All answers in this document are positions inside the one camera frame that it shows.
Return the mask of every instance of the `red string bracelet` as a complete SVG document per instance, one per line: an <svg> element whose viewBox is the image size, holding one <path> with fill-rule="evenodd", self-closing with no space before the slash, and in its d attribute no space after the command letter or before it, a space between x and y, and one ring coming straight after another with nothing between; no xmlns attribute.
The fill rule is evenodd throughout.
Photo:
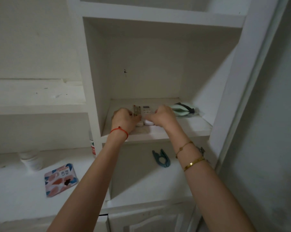
<svg viewBox="0 0 291 232"><path fill-rule="evenodd" d="M126 135L127 135L126 139L128 138L128 132L126 132L126 131L125 131L124 129L122 129L120 126L117 127L116 129L111 130L110 133L111 133L112 131L114 131L114 130L117 130L117 129L122 130L124 133L126 133Z"/></svg>

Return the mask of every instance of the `person's left arm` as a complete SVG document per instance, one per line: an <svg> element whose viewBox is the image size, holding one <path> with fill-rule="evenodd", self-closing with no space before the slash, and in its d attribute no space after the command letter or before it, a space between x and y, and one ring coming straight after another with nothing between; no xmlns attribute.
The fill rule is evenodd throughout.
<svg viewBox="0 0 291 232"><path fill-rule="evenodd" d="M112 129L121 127L131 132L141 116L121 108L114 113ZM109 183L116 166L120 147L126 140L126 133L114 130L93 164L77 187L66 200L47 232L93 231L103 205Z"/></svg>

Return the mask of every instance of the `bracelet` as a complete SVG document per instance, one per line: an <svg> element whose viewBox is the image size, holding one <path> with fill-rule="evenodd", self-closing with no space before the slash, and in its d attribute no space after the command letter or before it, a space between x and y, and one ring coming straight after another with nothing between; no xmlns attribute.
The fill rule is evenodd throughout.
<svg viewBox="0 0 291 232"><path fill-rule="evenodd" d="M179 153L180 151L183 150L183 147L185 147L187 144L190 144L190 143L193 143L193 141L189 141L189 142L186 143L184 146L180 147L180 148L179 148L179 151L175 154L175 157L178 158L178 153Z"/></svg>
<svg viewBox="0 0 291 232"><path fill-rule="evenodd" d="M184 172L186 170L188 170L190 167L192 167L194 164L197 164L198 162L202 161L202 160L205 160L205 158L202 156L200 157L199 159L193 161L192 163L190 163L189 165L187 165L185 168L184 168Z"/></svg>
<svg viewBox="0 0 291 232"><path fill-rule="evenodd" d="M125 131L124 129L122 129L120 126L117 127L116 129L111 130L110 133L111 133L112 131L114 131L114 130L117 130L117 129L122 130L124 133L126 133L126 135L127 135L126 139L128 138L128 132L126 132L126 131Z"/></svg>

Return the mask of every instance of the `light green pouch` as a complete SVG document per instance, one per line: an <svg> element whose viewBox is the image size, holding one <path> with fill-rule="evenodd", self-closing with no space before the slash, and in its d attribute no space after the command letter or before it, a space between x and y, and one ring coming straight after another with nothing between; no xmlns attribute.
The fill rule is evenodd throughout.
<svg viewBox="0 0 291 232"><path fill-rule="evenodd" d="M188 103L176 103L170 106L176 116L198 115L198 109Z"/></svg>

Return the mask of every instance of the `gold bracelet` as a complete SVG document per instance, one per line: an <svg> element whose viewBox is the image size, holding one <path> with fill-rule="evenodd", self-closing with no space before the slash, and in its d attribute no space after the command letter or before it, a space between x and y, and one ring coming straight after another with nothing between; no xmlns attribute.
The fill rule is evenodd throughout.
<svg viewBox="0 0 291 232"><path fill-rule="evenodd" d="M180 147L180 148L179 148L179 151L175 154L175 157L178 158L178 153L179 153L180 151L183 150L183 147L185 147L187 144L190 144L190 143L193 143L193 141L189 141L189 142L186 143L184 146Z"/></svg>
<svg viewBox="0 0 291 232"><path fill-rule="evenodd" d="M188 170L190 167L192 167L194 164L197 164L198 162L202 161L202 160L205 160L205 158L202 156L200 157L199 159L195 160L194 162L190 163L189 165L187 165L185 168L184 168L184 172L186 170Z"/></svg>

